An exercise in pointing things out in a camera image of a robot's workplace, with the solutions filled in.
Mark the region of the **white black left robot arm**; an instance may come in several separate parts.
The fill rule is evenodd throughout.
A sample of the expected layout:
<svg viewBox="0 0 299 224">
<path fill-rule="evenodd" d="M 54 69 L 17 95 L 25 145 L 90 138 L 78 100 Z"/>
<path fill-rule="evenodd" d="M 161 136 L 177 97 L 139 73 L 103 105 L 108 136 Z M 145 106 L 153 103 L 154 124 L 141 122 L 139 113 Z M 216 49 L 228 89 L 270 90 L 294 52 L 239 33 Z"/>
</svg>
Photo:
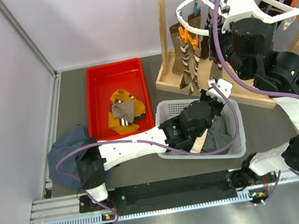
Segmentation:
<svg viewBox="0 0 299 224">
<path fill-rule="evenodd" d="M 209 90 L 202 89 L 199 99 L 191 100 L 180 112 L 140 134 L 109 141 L 88 139 L 79 148 L 76 163 L 81 185 L 91 203 L 102 209 L 109 205 L 105 174 L 126 161 L 156 153 L 170 159 L 210 159 L 226 152 L 236 137 L 211 152 L 203 147 L 209 129 L 223 110 L 230 108 L 236 113 L 228 100 L 231 91 L 231 85 L 220 84 Z"/>
</svg>

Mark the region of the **beige sock maroon stripes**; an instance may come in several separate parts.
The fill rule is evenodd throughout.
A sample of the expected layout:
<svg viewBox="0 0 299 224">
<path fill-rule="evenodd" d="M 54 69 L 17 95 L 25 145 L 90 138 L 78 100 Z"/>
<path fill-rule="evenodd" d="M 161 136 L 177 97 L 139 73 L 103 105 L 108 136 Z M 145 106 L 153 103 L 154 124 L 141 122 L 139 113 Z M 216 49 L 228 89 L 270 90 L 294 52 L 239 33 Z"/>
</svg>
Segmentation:
<svg viewBox="0 0 299 224">
<path fill-rule="evenodd" d="M 133 123 L 135 118 L 134 102 L 128 100 L 127 102 L 116 102 L 111 107 L 112 116 L 116 119 L 124 119 L 127 122 Z"/>
</svg>

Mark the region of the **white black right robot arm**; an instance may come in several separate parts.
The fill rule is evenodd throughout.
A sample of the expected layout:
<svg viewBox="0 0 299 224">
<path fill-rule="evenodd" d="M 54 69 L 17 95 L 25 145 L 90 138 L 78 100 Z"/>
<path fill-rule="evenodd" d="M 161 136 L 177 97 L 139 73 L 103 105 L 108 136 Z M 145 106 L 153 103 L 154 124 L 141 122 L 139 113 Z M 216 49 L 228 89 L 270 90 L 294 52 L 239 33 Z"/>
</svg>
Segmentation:
<svg viewBox="0 0 299 224">
<path fill-rule="evenodd" d="M 243 178 L 256 184 L 272 171 L 299 172 L 299 55 L 274 51 L 273 25 L 260 19 L 233 22 L 225 33 L 221 24 L 208 27 L 211 57 L 222 63 L 238 85 L 275 100 L 297 131 L 284 145 L 250 155 L 243 165 Z"/>
</svg>

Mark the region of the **mustard sock brown white stripes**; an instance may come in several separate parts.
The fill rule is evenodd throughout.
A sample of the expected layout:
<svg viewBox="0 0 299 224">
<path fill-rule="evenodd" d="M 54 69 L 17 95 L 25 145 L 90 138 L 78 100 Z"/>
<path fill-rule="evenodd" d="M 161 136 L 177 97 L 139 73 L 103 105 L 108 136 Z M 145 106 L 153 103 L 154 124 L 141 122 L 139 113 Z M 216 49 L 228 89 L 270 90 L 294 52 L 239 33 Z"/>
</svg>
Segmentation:
<svg viewBox="0 0 299 224">
<path fill-rule="evenodd" d="M 108 128 L 119 135 L 126 135 L 139 130 L 139 125 L 131 123 L 124 118 L 115 118 L 112 112 L 108 113 Z"/>
</svg>

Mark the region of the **mustard yellow sock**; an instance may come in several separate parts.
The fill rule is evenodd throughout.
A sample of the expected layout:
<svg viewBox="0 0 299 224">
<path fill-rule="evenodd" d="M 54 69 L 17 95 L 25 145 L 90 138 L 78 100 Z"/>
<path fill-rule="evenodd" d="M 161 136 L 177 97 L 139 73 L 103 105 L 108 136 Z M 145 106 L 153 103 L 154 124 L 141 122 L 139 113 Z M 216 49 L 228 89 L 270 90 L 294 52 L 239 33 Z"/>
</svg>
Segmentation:
<svg viewBox="0 0 299 224">
<path fill-rule="evenodd" d="M 144 103 L 142 101 L 138 100 L 134 95 L 132 95 L 127 90 L 119 89 L 119 90 L 115 91 L 110 97 L 110 101 L 112 103 L 123 102 L 123 101 L 127 102 L 128 100 L 134 102 L 135 116 L 138 117 L 138 116 L 142 115 L 143 113 L 145 113 L 146 107 L 145 107 Z"/>
</svg>

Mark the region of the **white clothes peg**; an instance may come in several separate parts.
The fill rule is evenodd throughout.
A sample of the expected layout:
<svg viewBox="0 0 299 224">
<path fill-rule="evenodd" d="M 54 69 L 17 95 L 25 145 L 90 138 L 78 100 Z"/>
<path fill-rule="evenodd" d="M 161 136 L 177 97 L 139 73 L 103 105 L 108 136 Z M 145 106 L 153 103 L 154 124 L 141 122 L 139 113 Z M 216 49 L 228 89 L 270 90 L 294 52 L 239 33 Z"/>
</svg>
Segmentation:
<svg viewBox="0 0 299 224">
<path fill-rule="evenodd" d="M 290 25 L 294 22 L 295 19 L 296 19 L 296 16 L 293 16 L 293 17 L 290 17 L 290 18 L 287 18 L 287 19 L 283 20 L 282 30 L 286 31 L 290 27 Z"/>
</svg>

